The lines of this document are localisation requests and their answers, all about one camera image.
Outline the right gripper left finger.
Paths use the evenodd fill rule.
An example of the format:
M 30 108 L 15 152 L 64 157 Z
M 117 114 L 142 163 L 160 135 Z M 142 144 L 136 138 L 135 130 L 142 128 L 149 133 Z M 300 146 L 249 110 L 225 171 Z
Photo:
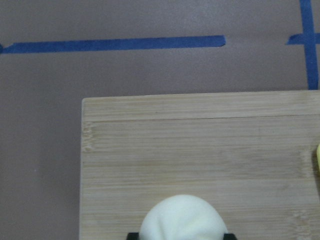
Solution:
M 126 240 L 139 240 L 139 233 L 138 232 L 129 232 L 126 236 Z

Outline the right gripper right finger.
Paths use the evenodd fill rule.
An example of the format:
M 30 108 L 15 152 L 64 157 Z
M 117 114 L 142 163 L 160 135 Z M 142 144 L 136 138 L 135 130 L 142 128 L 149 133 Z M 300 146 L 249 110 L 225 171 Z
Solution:
M 223 235 L 223 240 L 237 240 L 237 237 L 233 233 L 225 233 Z

